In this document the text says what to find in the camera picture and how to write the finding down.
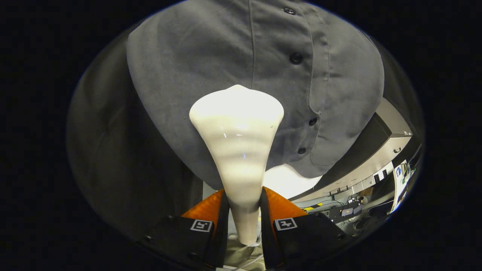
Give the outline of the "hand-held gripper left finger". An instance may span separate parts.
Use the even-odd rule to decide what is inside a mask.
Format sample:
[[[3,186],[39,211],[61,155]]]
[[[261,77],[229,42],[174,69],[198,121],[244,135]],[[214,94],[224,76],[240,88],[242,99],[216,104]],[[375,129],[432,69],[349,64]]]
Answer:
[[[215,271],[224,265],[229,210],[221,189],[180,216],[162,218],[139,244],[176,271]]]

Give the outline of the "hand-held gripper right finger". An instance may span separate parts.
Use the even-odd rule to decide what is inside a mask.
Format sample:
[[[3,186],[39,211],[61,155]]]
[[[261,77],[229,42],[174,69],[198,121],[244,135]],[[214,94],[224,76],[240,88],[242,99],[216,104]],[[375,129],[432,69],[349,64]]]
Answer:
[[[261,192],[260,211],[268,270],[300,270],[317,265],[341,254],[354,242],[325,215],[309,215],[267,187]]]

